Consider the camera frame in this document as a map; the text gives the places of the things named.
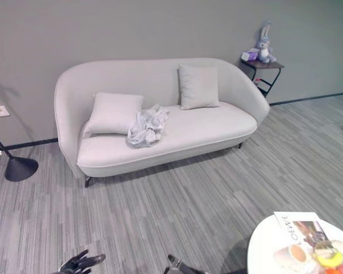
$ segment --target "throw pillow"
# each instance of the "throw pillow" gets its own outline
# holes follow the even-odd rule
[[[180,65],[181,109],[219,107],[217,67]]]
[[[93,112],[84,132],[127,134],[136,121],[142,101],[142,95],[97,93]]]

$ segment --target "sofa armrest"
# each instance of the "sofa armrest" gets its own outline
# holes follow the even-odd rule
[[[260,125],[268,115],[269,104],[256,85],[236,66],[230,66],[229,91],[221,100],[246,111]]]
[[[71,98],[70,94],[66,92],[65,85],[59,80],[54,98],[58,144],[72,172],[79,179],[85,176],[77,165],[77,157],[79,135],[86,119],[83,118],[81,104],[78,104],[77,100],[81,100],[81,98]]]

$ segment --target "sofa cushion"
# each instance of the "sofa cushion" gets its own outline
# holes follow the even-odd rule
[[[161,155],[194,148],[199,150],[200,147],[223,143],[225,140],[246,139],[256,130],[257,122],[247,112],[228,103],[220,102],[220,105],[221,107],[217,108],[193,110],[181,110],[180,106],[166,107],[170,114],[163,137],[155,146],[148,148],[131,148],[126,144],[126,136],[120,134],[93,135],[86,138],[82,132],[81,138],[85,138],[80,142],[77,164],[89,176],[97,176],[91,173],[92,168],[117,168],[150,158],[157,161],[157,157]]]
[[[180,65],[181,109],[218,107],[217,67]]]
[[[85,131],[92,134],[127,134],[141,110],[142,95],[98,92]]]

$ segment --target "round table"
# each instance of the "round table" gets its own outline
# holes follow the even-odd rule
[[[320,225],[329,240],[343,242],[343,231],[320,220]],[[287,247],[287,243],[276,217],[271,215],[255,228],[248,246],[248,274],[281,274],[282,269],[274,260],[275,251]]]

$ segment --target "stuffed bunny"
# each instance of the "stuffed bunny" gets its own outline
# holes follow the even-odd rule
[[[277,60],[276,57],[274,57],[271,52],[272,48],[269,47],[269,38],[268,38],[268,31],[270,28],[270,22],[266,23],[261,32],[260,40],[257,43],[258,49],[260,49],[258,59],[262,61],[263,63],[269,63],[269,62],[275,62]]]

